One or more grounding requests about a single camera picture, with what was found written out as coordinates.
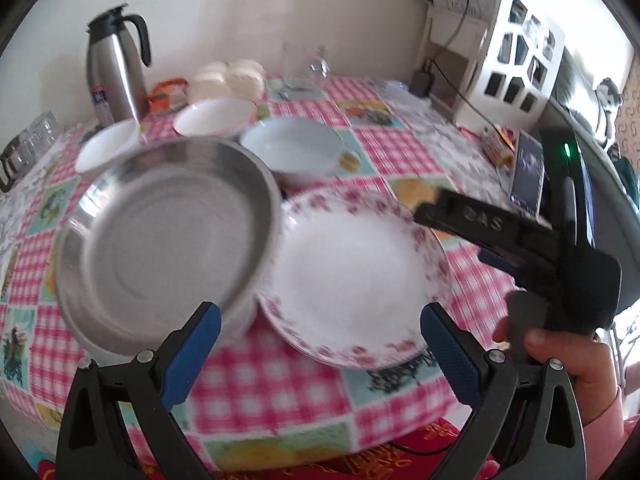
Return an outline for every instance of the white plate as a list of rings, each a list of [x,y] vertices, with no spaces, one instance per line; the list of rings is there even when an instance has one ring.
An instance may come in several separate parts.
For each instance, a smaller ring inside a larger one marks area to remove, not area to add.
[[[135,119],[127,119],[107,126],[95,134],[76,158],[76,173],[87,174],[105,169],[107,162],[140,145],[140,125]]]
[[[255,121],[257,107],[244,99],[204,99],[187,106],[174,119],[174,130],[185,137],[233,137]]]
[[[260,306],[301,352],[341,368],[404,363],[426,344],[420,312],[451,297],[433,232],[393,198],[313,190],[283,206],[283,239]]]

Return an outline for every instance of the pink checkered tablecloth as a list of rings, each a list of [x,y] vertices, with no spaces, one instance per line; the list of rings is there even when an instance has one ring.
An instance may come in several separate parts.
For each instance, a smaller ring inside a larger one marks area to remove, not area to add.
[[[460,134],[429,107],[386,101],[363,79],[334,77],[323,92],[284,98],[270,81],[259,117],[301,116],[331,127],[361,164],[316,186],[349,185],[393,195],[405,180],[459,189],[504,205],[495,171],[477,141]],[[176,136],[172,116],[143,121],[143,142]],[[20,412],[57,430],[83,350],[56,301],[54,263],[60,230],[88,182],[74,172],[95,124],[65,137],[33,203],[0,202],[5,218],[20,215],[0,298],[0,394]],[[448,307],[457,324],[488,345],[505,314],[509,276],[478,262],[478,248],[443,235],[453,280]],[[284,342],[258,316],[242,342],[212,354],[188,400],[172,413],[211,468],[293,466],[356,452],[409,433],[443,416],[455,398],[427,352],[381,372],[338,370]],[[152,457],[131,406],[121,405],[143,461]]]

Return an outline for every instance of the thermos handle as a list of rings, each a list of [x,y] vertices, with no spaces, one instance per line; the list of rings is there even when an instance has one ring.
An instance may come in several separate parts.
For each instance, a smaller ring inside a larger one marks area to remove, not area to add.
[[[149,31],[146,30],[146,23],[142,16],[128,14],[122,17],[123,22],[131,22],[136,26],[140,37],[140,57],[145,66],[151,66],[151,46],[149,45]]]
[[[9,174],[9,169],[7,168],[7,160],[4,154],[0,157],[0,162],[2,162],[2,169],[4,170],[4,174],[6,175],[6,184],[0,178],[0,191],[3,193],[7,193],[14,185],[14,178]]]

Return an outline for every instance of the blue gripper pad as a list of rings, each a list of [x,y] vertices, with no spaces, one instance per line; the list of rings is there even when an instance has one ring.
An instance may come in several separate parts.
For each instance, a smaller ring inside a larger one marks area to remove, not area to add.
[[[442,307],[437,306],[447,316]],[[473,409],[478,408],[482,404],[480,371],[431,304],[426,305],[420,314],[420,331],[458,401]]]
[[[187,399],[209,352],[220,335],[222,314],[211,304],[164,369],[160,401],[170,410]]]

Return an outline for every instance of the power adapter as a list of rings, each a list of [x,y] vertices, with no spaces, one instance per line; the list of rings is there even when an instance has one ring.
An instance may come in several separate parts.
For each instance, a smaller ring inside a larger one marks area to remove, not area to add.
[[[420,99],[428,97],[433,87],[435,76],[433,72],[427,72],[425,70],[418,70],[414,72],[409,83],[409,94],[413,94]]]

